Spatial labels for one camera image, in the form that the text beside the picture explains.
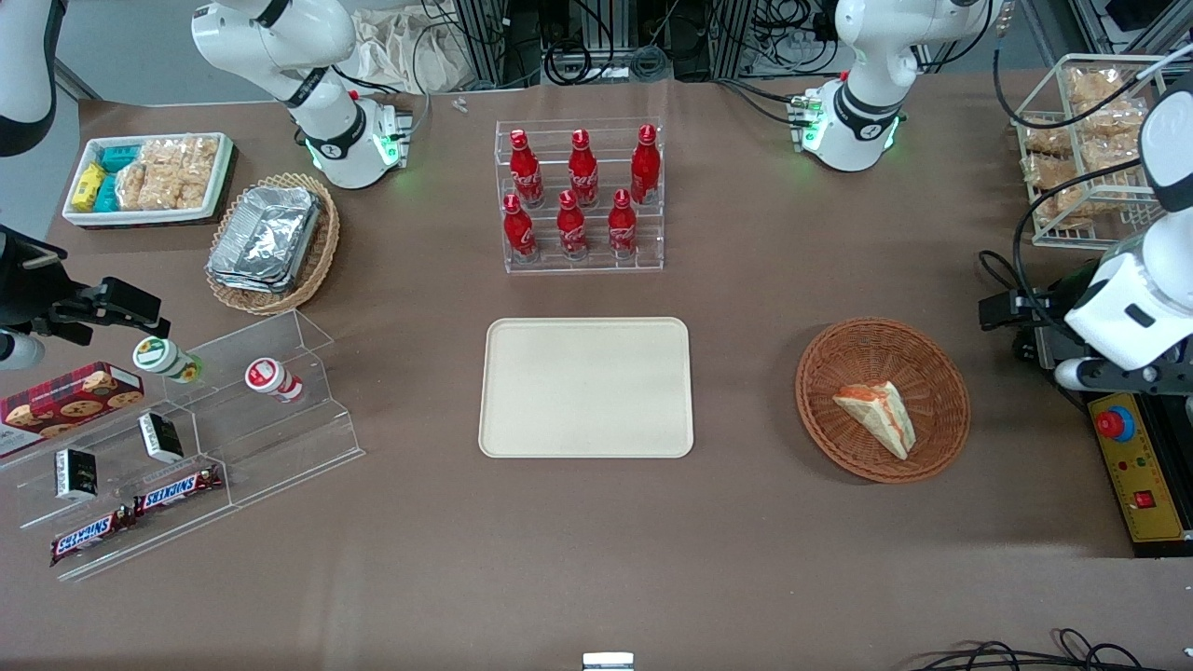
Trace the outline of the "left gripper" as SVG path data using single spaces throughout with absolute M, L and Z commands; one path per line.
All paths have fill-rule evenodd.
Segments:
M 979 330 L 1049 327 L 1047 293 L 993 294 L 979 301 Z M 1143 368 L 1187 338 L 1187 256 L 1179 250 L 1119 250 L 1104 256 L 1068 326 L 1120 368 Z

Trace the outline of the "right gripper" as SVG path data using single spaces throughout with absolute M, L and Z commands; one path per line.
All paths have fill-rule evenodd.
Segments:
M 160 318 L 161 300 L 153 294 L 115 277 L 86 288 L 64 271 L 67 251 L 8 226 L 1 228 L 1 248 L 4 326 L 64 341 L 91 341 L 93 326 L 124 326 L 155 338 L 171 334 L 169 320 Z

